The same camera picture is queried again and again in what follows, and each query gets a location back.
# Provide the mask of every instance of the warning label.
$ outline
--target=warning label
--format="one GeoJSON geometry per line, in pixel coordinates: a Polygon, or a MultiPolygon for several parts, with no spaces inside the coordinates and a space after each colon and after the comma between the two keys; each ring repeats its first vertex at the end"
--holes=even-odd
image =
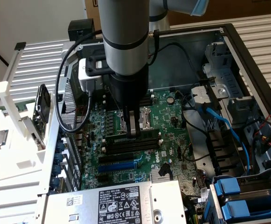
{"type": "Polygon", "coordinates": [[[99,192],[98,224],[140,224],[139,186],[99,192]]]}

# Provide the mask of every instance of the green circuit board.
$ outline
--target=green circuit board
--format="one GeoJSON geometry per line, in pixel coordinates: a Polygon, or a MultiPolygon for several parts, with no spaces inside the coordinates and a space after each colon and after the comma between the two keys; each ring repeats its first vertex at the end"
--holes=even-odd
{"type": "Polygon", "coordinates": [[[181,101],[175,99],[172,105],[167,103],[168,97],[175,97],[174,92],[155,91],[152,93],[153,105],[141,108],[148,111],[149,129],[159,130],[162,144],[158,149],[140,151],[134,153],[134,158],[142,158],[137,169],[108,172],[108,183],[100,183],[97,180],[98,158],[105,156],[102,152],[103,135],[112,136],[124,133],[120,111],[106,111],[103,104],[95,105],[90,116],[90,123],[83,133],[76,135],[76,141],[81,148],[83,161],[82,185],[83,189],[94,189],[104,185],[120,184],[127,182],[143,182],[151,178],[151,171],[160,168],[164,163],[169,163],[175,180],[179,181],[180,189],[190,195],[199,193],[198,185],[193,186],[193,178],[196,177],[195,163],[182,161],[178,158],[178,147],[183,150],[190,143],[187,129],[181,128],[181,101]],[[108,120],[113,123],[110,130],[108,120]],[[94,132],[95,139],[91,140],[90,147],[86,143],[86,135],[94,132]]]}

